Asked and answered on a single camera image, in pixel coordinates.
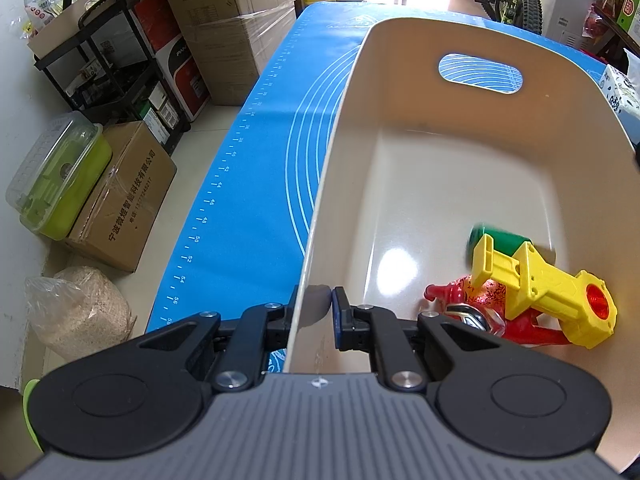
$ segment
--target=tissue box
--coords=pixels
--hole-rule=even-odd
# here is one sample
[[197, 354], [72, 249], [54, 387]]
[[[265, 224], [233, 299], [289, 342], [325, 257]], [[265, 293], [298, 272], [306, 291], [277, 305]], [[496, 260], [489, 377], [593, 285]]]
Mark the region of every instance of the tissue box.
[[640, 142], [640, 98], [626, 75], [607, 65], [600, 78], [600, 89], [618, 114], [627, 137], [634, 144]]

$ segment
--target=cardboard box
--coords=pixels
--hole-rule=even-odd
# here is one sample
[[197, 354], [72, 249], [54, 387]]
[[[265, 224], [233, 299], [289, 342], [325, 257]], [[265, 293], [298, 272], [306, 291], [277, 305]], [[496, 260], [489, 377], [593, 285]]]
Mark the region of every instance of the cardboard box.
[[634, 144], [640, 142], [640, 97], [629, 79], [620, 70], [607, 65], [599, 86], [613, 111], [618, 114], [626, 136]]
[[631, 27], [631, 22], [636, 16], [636, 12], [638, 12], [638, 3], [640, 0], [625, 0], [622, 4], [622, 9], [620, 9], [620, 13], [618, 15], [618, 25], [625, 32], [629, 31]]
[[295, 21], [292, 0], [168, 0], [215, 104], [242, 105]]
[[142, 121], [109, 126], [104, 136], [113, 158], [65, 242], [133, 272], [176, 167]]
[[167, 0], [142, 0], [134, 10], [160, 70], [193, 121], [209, 101], [209, 91]]

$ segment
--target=basket handle hole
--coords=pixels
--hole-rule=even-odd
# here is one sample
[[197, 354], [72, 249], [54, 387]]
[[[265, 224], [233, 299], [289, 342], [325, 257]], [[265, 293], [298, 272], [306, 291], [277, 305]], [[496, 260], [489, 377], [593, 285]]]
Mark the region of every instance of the basket handle hole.
[[522, 87], [522, 74], [516, 67], [466, 54], [447, 54], [438, 63], [438, 72], [452, 83], [500, 94], [513, 94]]

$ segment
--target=blue silicone mat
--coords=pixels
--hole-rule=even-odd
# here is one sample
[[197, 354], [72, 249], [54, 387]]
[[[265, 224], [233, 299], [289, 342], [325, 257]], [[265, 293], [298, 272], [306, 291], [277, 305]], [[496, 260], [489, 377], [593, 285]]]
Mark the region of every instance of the blue silicone mat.
[[[369, 28], [400, 16], [500, 30], [562, 54], [596, 81], [604, 71], [570, 47], [475, 16], [313, 4], [274, 54], [223, 141], [169, 259], [147, 331], [203, 310], [233, 319], [254, 304], [287, 303], [300, 276], [322, 162], [351, 66]], [[522, 84], [517, 70], [463, 58], [443, 60], [443, 76], [499, 91]], [[272, 355], [270, 370], [279, 371], [283, 358], [284, 352]]]

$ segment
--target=black metal shelf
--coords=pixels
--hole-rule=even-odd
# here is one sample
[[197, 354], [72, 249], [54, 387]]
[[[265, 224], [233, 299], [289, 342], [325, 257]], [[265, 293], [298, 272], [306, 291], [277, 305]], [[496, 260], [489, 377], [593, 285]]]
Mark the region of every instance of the black metal shelf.
[[[96, 11], [100, 7], [102, 7], [102, 10], [96, 14]], [[139, 67], [132, 68], [128, 66], [123, 69], [113, 69], [92, 38], [92, 36], [101, 27], [120, 13], [123, 13], [126, 17], [131, 31], [138, 40], [138, 44], [145, 54], [146, 61], [142, 61], [142, 64]], [[188, 131], [191, 125], [186, 114], [182, 110], [178, 99], [175, 97], [173, 89], [164, 78], [164, 74], [162, 74], [162, 71], [158, 66], [158, 62], [149, 51], [140, 31], [136, 27], [136, 23], [133, 21], [133, 18], [129, 13], [129, 9], [127, 9], [126, 1], [99, 0], [80, 17], [78, 20], [78, 29], [79, 31], [76, 32], [72, 38], [64, 41], [43, 58], [39, 59], [36, 56], [35, 67], [45, 73], [52, 85], [72, 110], [82, 112], [89, 120], [102, 123], [105, 126], [123, 121], [142, 120], [135, 109], [134, 101], [140, 95], [140, 92], [142, 92], [152, 80], [157, 79], [162, 85], [164, 93], [167, 95], [174, 109], [178, 113], [178, 122], [174, 128], [168, 128], [169, 138], [163, 145], [167, 153], [173, 153], [173, 150], [182, 137], [182, 134]], [[82, 56], [82, 59], [84, 59], [85, 62], [88, 62], [90, 58], [82, 47], [84, 44], [89, 46], [89, 49], [95, 56], [95, 59], [100, 63], [104, 73], [109, 78], [110, 84], [113, 88], [113, 95], [115, 97], [114, 99], [110, 98], [108, 102], [96, 103], [86, 107], [79, 105], [69, 97], [49, 70], [49, 66], [52, 65], [52, 63], [56, 62], [73, 50], [78, 51]], [[122, 76], [122, 72], [124, 70], [127, 70], [128, 72], [131, 70], [140, 70], [140, 74], [133, 81], [130, 81], [128, 78]]]

